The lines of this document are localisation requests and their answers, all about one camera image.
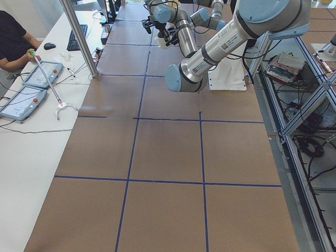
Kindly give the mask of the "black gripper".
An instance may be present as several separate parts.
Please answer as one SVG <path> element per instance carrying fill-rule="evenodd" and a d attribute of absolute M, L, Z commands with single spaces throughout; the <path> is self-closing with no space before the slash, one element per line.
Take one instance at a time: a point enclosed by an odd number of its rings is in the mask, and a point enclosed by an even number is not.
<path fill-rule="evenodd" d="M 170 45 L 177 45 L 179 43 L 179 38 L 177 36 L 176 28 L 171 26 L 166 30 L 166 39 L 164 39 L 163 45 L 169 47 Z"/>
<path fill-rule="evenodd" d="M 148 34 L 152 34 L 152 27 L 154 27 L 159 30 L 157 37 L 160 39 L 166 39 L 166 23 L 160 23 L 155 19 L 154 16 L 151 16 L 150 19 L 143 19 L 141 20 L 143 28 L 146 30 Z"/>

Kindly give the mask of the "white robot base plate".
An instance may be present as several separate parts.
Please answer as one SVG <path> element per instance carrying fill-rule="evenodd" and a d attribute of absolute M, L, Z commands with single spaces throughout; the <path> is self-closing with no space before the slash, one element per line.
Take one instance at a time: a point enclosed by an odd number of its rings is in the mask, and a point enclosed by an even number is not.
<path fill-rule="evenodd" d="M 211 90 L 246 91 L 245 73 L 242 60 L 238 57 L 224 58 L 208 71 Z"/>

